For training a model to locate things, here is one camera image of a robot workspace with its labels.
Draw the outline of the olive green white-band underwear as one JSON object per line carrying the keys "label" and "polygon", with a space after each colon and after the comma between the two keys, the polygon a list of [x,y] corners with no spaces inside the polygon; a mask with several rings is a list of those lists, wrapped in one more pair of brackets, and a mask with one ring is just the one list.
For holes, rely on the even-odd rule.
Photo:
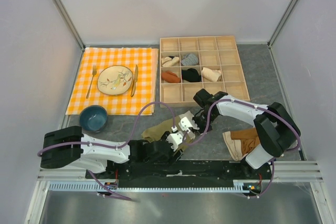
{"label": "olive green white-band underwear", "polygon": [[[183,117],[188,117],[188,118],[192,118],[194,115],[190,112],[187,111],[186,113],[180,114],[178,116],[175,117],[175,123],[177,126],[178,131],[181,131],[181,127],[179,126],[179,122]],[[147,140],[148,142],[154,142],[154,141],[158,141],[161,139],[162,135],[166,132],[166,131],[171,131],[171,127],[173,126],[173,120],[169,119],[169,120],[165,120],[162,123],[150,127],[148,129],[146,129],[145,131],[143,131],[143,133],[141,134],[141,137],[144,140]],[[189,132],[186,140],[185,140],[185,144],[181,144],[178,148],[178,150],[182,150],[182,151],[186,151],[188,149],[188,144],[191,144],[194,142],[195,139],[195,134],[193,132]]]}

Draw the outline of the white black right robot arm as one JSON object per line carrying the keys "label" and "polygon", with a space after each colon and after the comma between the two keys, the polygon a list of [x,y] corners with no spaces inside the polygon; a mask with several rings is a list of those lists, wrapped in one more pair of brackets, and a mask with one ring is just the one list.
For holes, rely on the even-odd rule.
{"label": "white black right robot arm", "polygon": [[205,89],[199,90],[193,99],[202,108],[200,114],[193,117],[196,124],[194,130],[199,132],[196,142],[212,129],[211,123],[218,116],[238,119],[256,130],[260,143],[250,153],[243,155],[246,162],[240,166],[245,178],[254,178],[263,164],[300,147],[301,132],[285,107],[278,102],[271,105],[255,104],[223,91],[212,95]]}

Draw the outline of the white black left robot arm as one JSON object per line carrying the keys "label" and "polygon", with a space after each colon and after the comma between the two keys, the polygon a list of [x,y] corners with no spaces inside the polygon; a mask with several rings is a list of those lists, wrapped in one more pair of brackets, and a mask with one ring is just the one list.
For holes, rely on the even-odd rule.
{"label": "white black left robot arm", "polygon": [[89,170],[103,178],[111,178],[115,164],[163,163],[178,160],[177,149],[183,142],[183,133],[176,127],[166,131],[158,141],[130,140],[111,142],[82,133],[80,126],[71,126],[49,132],[44,137],[43,149],[38,151],[43,169],[76,167]]}

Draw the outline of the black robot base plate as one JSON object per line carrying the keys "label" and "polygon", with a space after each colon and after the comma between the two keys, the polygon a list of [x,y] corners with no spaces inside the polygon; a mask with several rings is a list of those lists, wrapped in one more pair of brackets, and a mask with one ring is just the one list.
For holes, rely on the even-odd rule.
{"label": "black robot base plate", "polygon": [[99,181],[118,180],[120,188],[210,188],[232,187],[234,180],[271,178],[271,168],[259,169],[246,162],[179,160],[174,164],[108,161],[107,170],[95,174]]}

